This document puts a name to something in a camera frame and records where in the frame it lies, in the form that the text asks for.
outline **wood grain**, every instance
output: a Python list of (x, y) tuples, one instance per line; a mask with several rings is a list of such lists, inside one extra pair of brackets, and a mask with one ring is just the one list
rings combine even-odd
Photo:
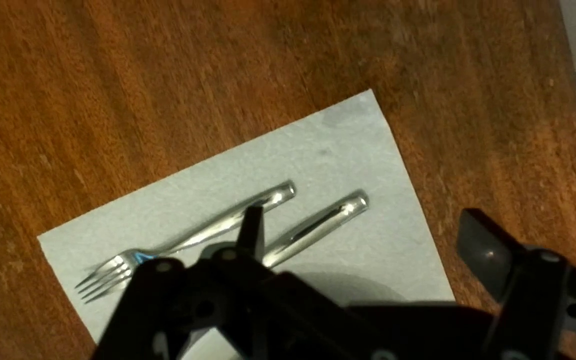
[(0, 3), (0, 358), (91, 350), (36, 236), (373, 87), (460, 301), (464, 205), (576, 261), (556, 0)]

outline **wooden table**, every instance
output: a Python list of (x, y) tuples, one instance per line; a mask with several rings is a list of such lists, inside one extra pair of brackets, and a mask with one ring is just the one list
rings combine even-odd
[(556, 0), (0, 3), (0, 358), (86, 358), (36, 236), (373, 87), (460, 301), (484, 208), (576, 261), (576, 79)]

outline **fork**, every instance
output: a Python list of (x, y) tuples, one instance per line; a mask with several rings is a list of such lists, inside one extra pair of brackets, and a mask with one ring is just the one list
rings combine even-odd
[(249, 205), (262, 205), (264, 210), (271, 210), (284, 202), (287, 202), (289, 198), (293, 198), (295, 188), (293, 184), (282, 181), (274, 188), (267, 188), (228, 210), (224, 210), (222, 214), (210, 218), (207, 221), (204, 221), (201, 226), (193, 228), (192, 232), (179, 236), (177, 240), (164, 243), (159, 248), (128, 248), (112, 257), (107, 257), (106, 261), (101, 261), (98, 267), (94, 267), (81, 281), (77, 281), (73, 288), (77, 290), (77, 294), (81, 296), (81, 299), (86, 304), (106, 296), (107, 291), (126, 285), (126, 281), (130, 280), (130, 276), (133, 273), (133, 269), (157, 256), (170, 256), (174, 251), (179, 251), (183, 248), (201, 243), (210, 237), (215, 237), (232, 228), (236, 228), (245, 214), (245, 208)]

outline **white paper napkin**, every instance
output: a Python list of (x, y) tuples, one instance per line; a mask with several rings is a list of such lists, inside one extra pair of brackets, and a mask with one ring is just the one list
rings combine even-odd
[[(279, 267), (340, 304), (451, 299), (402, 156), (369, 89), (73, 218), (41, 234), (39, 243), (98, 339), (120, 294), (84, 304), (73, 283), (91, 265), (126, 248), (162, 243), (284, 179), (293, 179), (297, 193), (266, 214), (267, 240), (351, 189), (363, 189), (369, 208)], [(200, 248), (190, 248), (179, 260), (192, 264), (197, 254)]]

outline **fork handle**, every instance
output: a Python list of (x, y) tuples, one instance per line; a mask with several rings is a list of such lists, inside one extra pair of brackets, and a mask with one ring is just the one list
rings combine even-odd
[(274, 188), (267, 188), (251, 198), (245, 198), (243, 202), (224, 210), (222, 214), (210, 218), (207, 221), (200, 224), (197, 228), (190, 229), (186, 236), (182, 236), (179, 240), (162, 246), (157, 249), (157, 256), (165, 256), (165, 254), (174, 254), (182, 248), (190, 248), (196, 243), (201, 243), (214, 236), (220, 236), (232, 228), (236, 228), (237, 224), (241, 224), (245, 208), (249, 205), (262, 205), (264, 210), (271, 210), (284, 202), (287, 202), (289, 198), (295, 195), (295, 186), (293, 181), (282, 181)]
[(264, 251), (264, 265), (278, 265), (279, 261), (295, 256), (303, 248), (312, 246), (338, 226), (346, 224), (354, 215), (362, 214), (368, 208), (368, 195), (366, 191), (357, 189), (349, 195), (333, 202), (332, 205), (324, 208), (322, 212), (315, 212), (295, 228), (287, 229), (284, 236), (279, 236), (276, 241), (267, 246)]

